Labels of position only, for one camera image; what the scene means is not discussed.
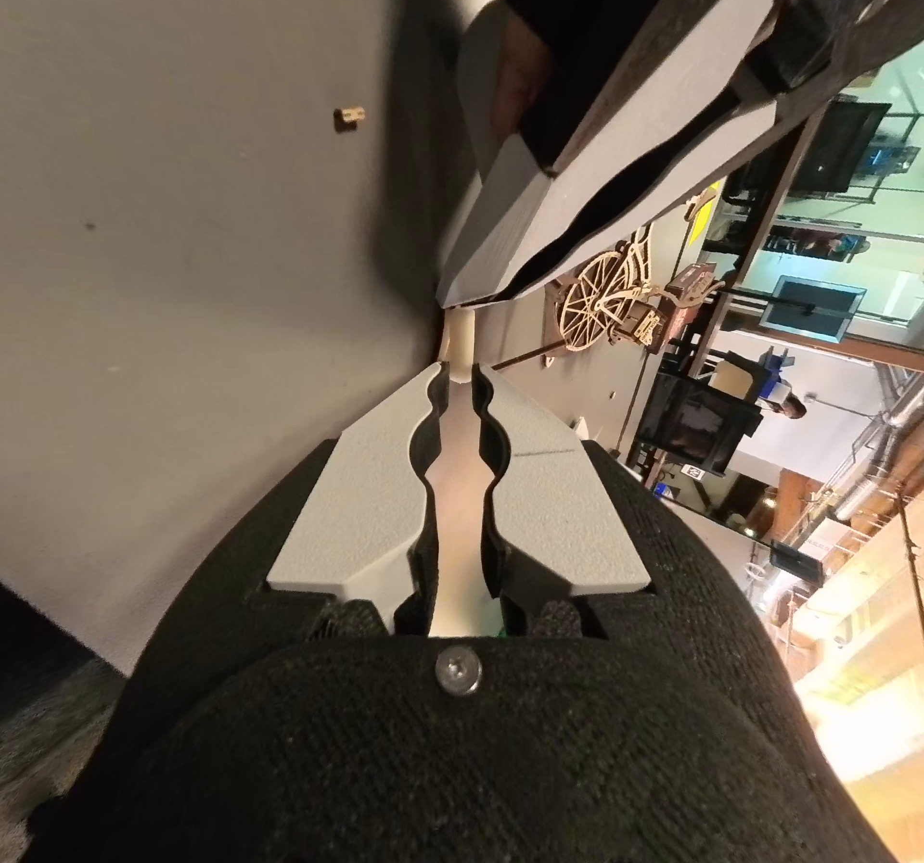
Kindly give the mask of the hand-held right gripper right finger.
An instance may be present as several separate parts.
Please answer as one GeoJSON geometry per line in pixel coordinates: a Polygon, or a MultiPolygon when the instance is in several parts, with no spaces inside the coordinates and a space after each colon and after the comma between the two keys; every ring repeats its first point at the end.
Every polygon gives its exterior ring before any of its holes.
{"type": "Polygon", "coordinates": [[[648,588],[651,576],[585,441],[489,366],[473,367],[472,405],[492,475],[481,567],[503,632],[528,634],[549,604],[648,588]]]}

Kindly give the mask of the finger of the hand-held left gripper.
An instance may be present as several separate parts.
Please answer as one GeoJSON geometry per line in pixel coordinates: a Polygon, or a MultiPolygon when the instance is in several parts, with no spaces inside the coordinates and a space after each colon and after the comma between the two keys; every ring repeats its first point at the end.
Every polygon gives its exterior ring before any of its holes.
{"type": "Polygon", "coordinates": [[[500,149],[441,277],[441,304],[481,303],[565,232],[607,182],[664,144],[728,83],[774,0],[717,0],[591,135],[571,164],[539,168],[519,134],[500,149]]]}
{"type": "Polygon", "coordinates": [[[518,131],[550,179],[504,287],[510,301],[590,256],[589,242],[651,221],[775,124],[759,85],[717,76],[651,76],[606,84],[577,118],[561,84],[528,108],[518,131]]]}

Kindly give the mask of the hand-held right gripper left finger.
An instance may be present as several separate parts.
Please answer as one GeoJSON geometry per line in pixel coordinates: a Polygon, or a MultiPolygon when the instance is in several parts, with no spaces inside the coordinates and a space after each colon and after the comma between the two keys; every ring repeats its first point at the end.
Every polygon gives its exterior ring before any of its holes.
{"type": "Polygon", "coordinates": [[[388,632],[429,632],[438,539],[427,473],[442,413],[434,363],[341,433],[267,575],[272,590],[371,603],[388,632]]]}

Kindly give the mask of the wooden bicycle model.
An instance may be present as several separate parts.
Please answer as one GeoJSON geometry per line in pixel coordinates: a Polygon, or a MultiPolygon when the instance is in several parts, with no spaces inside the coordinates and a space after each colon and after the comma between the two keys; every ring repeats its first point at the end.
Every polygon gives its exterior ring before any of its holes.
{"type": "Polygon", "coordinates": [[[707,263],[676,265],[668,281],[659,284],[653,278],[653,229],[648,223],[546,286],[543,338],[546,345],[563,340],[571,352],[541,360],[544,368],[603,340],[629,342],[650,355],[669,342],[664,287],[689,265],[707,263]]]}

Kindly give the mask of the person's left hand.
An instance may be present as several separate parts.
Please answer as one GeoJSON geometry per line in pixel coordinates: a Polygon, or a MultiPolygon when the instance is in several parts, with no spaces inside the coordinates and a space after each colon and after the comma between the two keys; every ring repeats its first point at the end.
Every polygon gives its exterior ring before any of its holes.
{"type": "Polygon", "coordinates": [[[511,13],[502,32],[491,99],[490,124],[498,144],[517,132],[553,66],[551,49],[526,22],[511,13]]]}

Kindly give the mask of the yellow paper note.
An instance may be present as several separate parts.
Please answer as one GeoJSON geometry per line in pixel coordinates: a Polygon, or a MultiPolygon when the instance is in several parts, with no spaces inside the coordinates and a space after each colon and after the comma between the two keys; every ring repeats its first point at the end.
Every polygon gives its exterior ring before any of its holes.
{"type": "Polygon", "coordinates": [[[697,243],[707,233],[716,206],[720,199],[720,190],[716,185],[708,187],[687,207],[687,246],[697,243]]]}

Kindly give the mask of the black monitor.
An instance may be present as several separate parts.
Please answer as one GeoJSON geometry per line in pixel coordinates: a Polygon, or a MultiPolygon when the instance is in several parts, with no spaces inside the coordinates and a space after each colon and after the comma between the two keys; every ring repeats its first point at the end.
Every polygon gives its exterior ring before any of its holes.
{"type": "Polygon", "coordinates": [[[889,103],[836,99],[826,110],[791,190],[796,193],[846,192],[889,103]]]}

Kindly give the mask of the framed wall screen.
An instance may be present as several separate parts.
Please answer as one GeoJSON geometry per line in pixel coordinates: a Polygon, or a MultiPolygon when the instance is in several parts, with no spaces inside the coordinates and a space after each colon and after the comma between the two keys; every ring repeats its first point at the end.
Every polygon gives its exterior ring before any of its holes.
{"type": "Polygon", "coordinates": [[[866,289],[780,276],[759,319],[762,327],[788,335],[839,344],[866,289]]]}

